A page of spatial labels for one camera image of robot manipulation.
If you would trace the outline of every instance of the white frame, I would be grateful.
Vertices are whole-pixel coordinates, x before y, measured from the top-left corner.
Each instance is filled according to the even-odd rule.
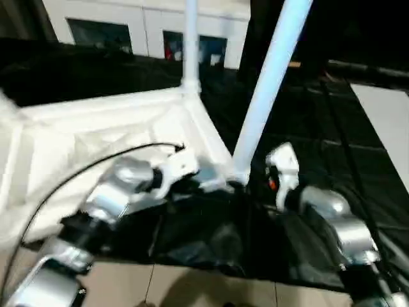
[[[60,42],[75,44],[67,18],[124,24],[128,26],[132,52],[148,55],[141,7],[78,0],[43,0],[43,3]]]
[[[163,31],[184,33],[184,13],[144,8],[144,14],[149,56],[164,58]],[[224,67],[237,69],[242,58],[248,23],[248,20],[199,15],[197,32],[198,35],[227,39]]]

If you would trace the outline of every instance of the black cloth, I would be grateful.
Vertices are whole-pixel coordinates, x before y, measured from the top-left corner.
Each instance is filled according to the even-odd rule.
[[[180,83],[180,63],[123,53],[0,40],[0,86],[19,106],[155,90]],[[233,152],[254,84],[236,72],[201,67],[201,98]],[[272,214],[263,180],[265,155],[285,141],[294,146],[308,182],[358,191],[348,194],[409,254],[409,196],[359,101],[346,83],[303,79],[289,70],[252,163],[249,190],[222,191],[124,218],[102,255],[142,264],[218,270],[244,278],[343,290],[322,241],[295,214]]]

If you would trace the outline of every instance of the white pole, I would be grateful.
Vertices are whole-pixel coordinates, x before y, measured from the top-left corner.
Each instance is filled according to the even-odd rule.
[[[197,0],[186,0],[182,86],[187,93],[200,91],[198,54]]]
[[[249,181],[251,160],[273,107],[313,0],[285,0],[238,138],[233,163],[237,179]]]

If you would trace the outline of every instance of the black cable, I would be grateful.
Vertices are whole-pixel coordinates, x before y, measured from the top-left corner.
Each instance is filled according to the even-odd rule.
[[[103,163],[107,160],[110,160],[112,158],[118,157],[120,155],[123,154],[127,154],[129,152],[133,152],[134,150],[139,150],[139,149],[143,149],[143,148],[147,148],[147,147],[152,147],[152,146],[171,146],[174,147],[176,152],[184,149],[183,145],[177,145],[177,144],[172,144],[172,143],[150,143],[150,144],[144,144],[144,145],[140,145],[140,146],[136,146],[136,147],[132,147],[132,148],[128,148],[126,150],[122,150],[120,152],[117,153],[113,153],[111,155],[107,155],[101,159],[98,159],[86,166],[84,166],[83,168],[79,169],[78,171],[76,171],[74,174],[70,175],[69,177],[65,178],[63,181],[61,181],[55,188],[53,188],[47,195],[46,197],[44,197],[44,199],[39,203],[39,205],[36,207],[35,211],[31,214],[31,217],[29,218],[29,221],[27,222],[27,225],[24,227],[24,230],[22,231],[22,233],[20,234],[20,238],[17,241],[17,244],[15,245],[12,255],[9,257],[7,266],[6,266],[6,270],[4,272],[3,275],[3,283],[1,286],[1,291],[0,291],[0,306],[3,305],[3,301],[4,301],[4,294],[6,291],[6,286],[8,283],[8,280],[10,278],[10,274],[12,272],[12,268],[13,268],[13,264],[17,258],[17,256],[19,255],[19,249],[21,244],[24,241],[24,237],[27,233],[27,231],[29,230],[31,223],[34,221],[34,218],[36,217],[36,215],[39,213],[39,211],[41,210],[41,208],[48,202],[48,200],[64,185],[66,185],[67,183],[69,183],[69,181],[71,181],[72,179],[74,179],[75,177],[79,176],[80,174],[84,173],[85,171],[89,170],[90,168],[93,168],[94,166]]]

